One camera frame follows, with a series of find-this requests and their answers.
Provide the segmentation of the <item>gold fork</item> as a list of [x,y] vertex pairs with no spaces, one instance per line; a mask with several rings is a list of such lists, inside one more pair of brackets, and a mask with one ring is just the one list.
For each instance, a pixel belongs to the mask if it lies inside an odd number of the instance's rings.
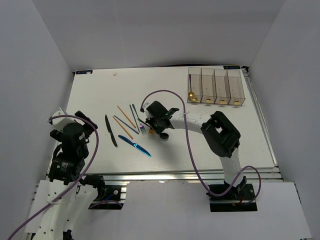
[[151,138],[154,135],[154,133],[155,133],[155,131],[152,128],[150,128],[148,130],[148,137]]

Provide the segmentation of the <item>black spoon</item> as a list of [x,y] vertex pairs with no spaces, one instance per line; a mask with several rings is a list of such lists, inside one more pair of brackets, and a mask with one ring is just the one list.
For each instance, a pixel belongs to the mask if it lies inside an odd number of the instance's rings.
[[[146,123],[146,122],[144,122],[144,121],[142,121],[142,120],[141,120],[141,122],[142,122],[142,124],[143,124],[144,126],[149,127],[149,129],[153,129],[148,123]],[[162,139],[162,140],[164,140],[164,141],[167,141],[167,140],[169,139],[169,135],[168,135],[167,133],[165,133],[165,132],[160,133],[158,136],[160,137],[160,139]]]

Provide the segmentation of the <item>iridescent teal fork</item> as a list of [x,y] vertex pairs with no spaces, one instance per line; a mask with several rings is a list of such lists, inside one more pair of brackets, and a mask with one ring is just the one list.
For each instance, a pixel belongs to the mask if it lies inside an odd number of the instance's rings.
[[143,123],[141,122],[141,120],[140,120],[140,118],[139,118],[139,115],[138,115],[138,112],[137,112],[136,107],[135,107],[134,104],[132,104],[132,107],[133,107],[133,110],[134,110],[134,112],[135,112],[135,114],[136,114],[136,117],[137,117],[137,120],[138,120],[138,123],[139,123],[140,131],[141,131],[141,133],[144,135],[144,134],[146,134],[145,126],[144,126]]

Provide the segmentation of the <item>black knife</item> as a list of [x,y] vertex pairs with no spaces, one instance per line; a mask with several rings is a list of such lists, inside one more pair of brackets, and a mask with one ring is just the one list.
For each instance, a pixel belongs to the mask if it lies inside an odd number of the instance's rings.
[[110,134],[111,141],[112,141],[113,145],[117,148],[118,144],[116,142],[115,136],[114,136],[113,131],[111,129],[111,125],[110,125],[110,122],[109,122],[107,115],[104,116],[104,120],[105,120],[107,131]]

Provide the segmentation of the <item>iridescent gold spoon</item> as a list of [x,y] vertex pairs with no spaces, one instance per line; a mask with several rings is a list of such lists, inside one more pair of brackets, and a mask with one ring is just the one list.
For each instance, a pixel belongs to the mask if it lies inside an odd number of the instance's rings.
[[195,96],[195,93],[192,91],[192,83],[191,83],[192,75],[188,75],[188,96],[187,99],[189,102],[196,103],[198,101],[198,98]]

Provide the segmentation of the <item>blue knife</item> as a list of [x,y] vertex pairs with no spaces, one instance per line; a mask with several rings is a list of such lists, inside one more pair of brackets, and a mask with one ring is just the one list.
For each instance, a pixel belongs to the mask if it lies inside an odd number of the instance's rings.
[[128,138],[126,138],[123,135],[118,135],[118,138],[123,140],[124,142],[128,143],[129,145],[131,145],[135,149],[139,150],[141,153],[145,154],[149,158],[152,158],[152,155],[145,148],[140,146],[139,144],[132,142],[131,140],[129,140]]

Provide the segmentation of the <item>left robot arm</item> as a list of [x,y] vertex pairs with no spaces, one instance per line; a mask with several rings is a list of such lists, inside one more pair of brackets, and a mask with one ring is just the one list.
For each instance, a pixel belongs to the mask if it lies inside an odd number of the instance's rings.
[[63,110],[53,114],[50,136],[59,142],[53,152],[48,178],[48,208],[34,236],[35,240],[71,240],[88,215],[94,200],[105,196],[104,179],[84,175],[89,165],[87,144],[98,126],[81,111],[75,117]]

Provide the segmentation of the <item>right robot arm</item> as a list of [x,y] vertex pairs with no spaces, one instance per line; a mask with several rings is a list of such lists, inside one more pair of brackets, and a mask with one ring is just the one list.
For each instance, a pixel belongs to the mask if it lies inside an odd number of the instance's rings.
[[[186,112],[185,107],[182,110],[176,107],[168,110],[159,101],[145,103],[140,111],[145,113],[145,122],[158,135],[166,129],[182,129],[185,131],[191,164],[210,196],[214,198],[228,196],[236,200],[243,195],[247,178],[239,160],[241,134],[221,111],[216,111],[212,115],[190,114]],[[224,172],[223,186],[225,190],[223,192],[213,192],[201,178],[191,150],[190,131],[201,134],[210,150],[219,157]]]

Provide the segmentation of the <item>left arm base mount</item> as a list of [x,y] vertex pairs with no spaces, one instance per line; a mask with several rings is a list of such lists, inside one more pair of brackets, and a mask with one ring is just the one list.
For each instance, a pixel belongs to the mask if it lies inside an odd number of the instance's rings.
[[97,185],[98,195],[89,206],[89,210],[121,210],[125,201],[124,183],[101,180]]

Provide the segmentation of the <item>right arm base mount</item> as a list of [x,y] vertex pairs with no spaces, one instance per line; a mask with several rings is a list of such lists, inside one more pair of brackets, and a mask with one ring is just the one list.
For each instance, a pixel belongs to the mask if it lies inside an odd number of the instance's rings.
[[238,195],[235,195],[232,191],[221,197],[213,196],[209,192],[206,195],[209,197],[209,206],[212,213],[258,211],[256,200],[253,200],[255,192],[251,183],[247,183]]

